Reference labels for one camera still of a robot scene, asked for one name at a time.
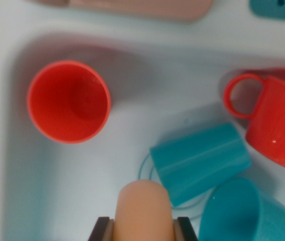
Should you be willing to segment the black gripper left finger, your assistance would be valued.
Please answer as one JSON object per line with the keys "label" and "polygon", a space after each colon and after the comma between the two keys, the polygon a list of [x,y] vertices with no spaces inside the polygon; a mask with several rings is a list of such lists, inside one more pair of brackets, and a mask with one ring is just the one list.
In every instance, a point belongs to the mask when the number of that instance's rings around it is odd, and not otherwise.
{"label": "black gripper left finger", "polygon": [[89,236],[88,241],[112,241],[114,219],[103,216],[99,217]]}

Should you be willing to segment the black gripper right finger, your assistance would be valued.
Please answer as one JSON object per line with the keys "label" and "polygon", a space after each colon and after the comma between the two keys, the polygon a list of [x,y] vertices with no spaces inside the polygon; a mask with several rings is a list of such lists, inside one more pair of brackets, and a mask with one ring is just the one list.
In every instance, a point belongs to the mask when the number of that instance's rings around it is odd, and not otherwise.
{"label": "black gripper right finger", "polygon": [[188,217],[174,219],[175,241],[198,241]]}

